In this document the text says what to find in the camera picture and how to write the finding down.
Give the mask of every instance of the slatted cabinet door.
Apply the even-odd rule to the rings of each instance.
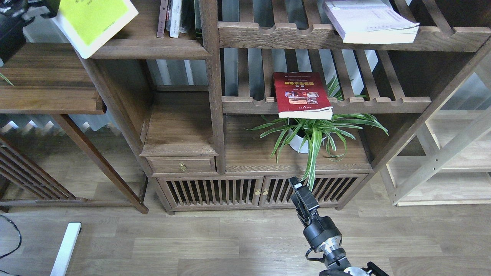
[[[259,204],[263,177],[158,178],[173,211],[246,209]]]
[[[312,194],[321,206],[337,207],[355,191],[365,176],[366,174],[317,175]],[[266,176],[259,198],[259,206],[265,208],[293,207],[290,199],[293,189],[288,182],[290,177]]]

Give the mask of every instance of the wooden cabinet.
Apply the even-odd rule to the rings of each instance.
[[[421,22],[421,27],[414,43],[387,45],[343,43],[333,26],[321,19],[315,0],[303,0],[296,11],[303,17],[306,28],[302,29],[290,22],[285,1],[271,1],[270,26],[260,26],[252,2],[242,0],[237,22],[219,21],[229,7],[218,2],[200,0],[201,41],[192,33],[178,39],[155,38],[160,2],[135,0],[139,15],[92,58],[82,59],[147,176],[158,178],[159,196],[168,212],[291,207],[288,194],[281,185],[275,188],[274,179],[282,179],[286,189],[285,179],[302,175],[306,157],[285,148],[276,163],[270,159],[274,137],[259,139],[257,132],[245,129],[262,122],[259,114],[277,112],[274,66],[285,63],[288,71],[298,71],[296,49],[306,49],[308,65],[321,75],[326,68],[321,51],[332,57],[344,98],[332,99],[334,112],[372,113],[389,130],[388,137],[372,128],[355,132],[356,140],[348,142],[346,157],[337,163],[321,151],[317,174],[344,180],[321,181],[331,186],[316,196],[336,208],[342,208],[404,148],[491,49],[487,16],[491,4],[483,1],[413,0],[407,6],[404,0],[393,0],[402,16]],[[224,90],[223,69],[230,64],[221,54],[224,48],[237,49],[234,95]],[[249,83],[251,48],[261,53],[260,89]],[[275,49],[284,51],[282,60],[273,58]],[[375,68],[368,62],[368,50],[377,56]],[[355,97],[346,53],[355,57],[366,98]],[[193,85],[155,87],[144,59],[205,60],[206,91]],[[174,160],[196,157],[200,161],[192,170],[174,167]],[[269,196],[262,196],[265,189]]]

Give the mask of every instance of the drawer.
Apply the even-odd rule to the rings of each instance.
[[[147,157],[147,161],[154,173],[216,171],[213,156]]]

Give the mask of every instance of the red book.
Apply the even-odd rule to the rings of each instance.
[[[332,106],[317,72],[273,73],[280,118],[332,118]]]

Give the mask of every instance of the brass door knob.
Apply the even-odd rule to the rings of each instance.
[[[179,163],[179,169],[180,171],[186,171],[188,169],[188,167],[186,167],[186,165],[184,165],[183,162]]]

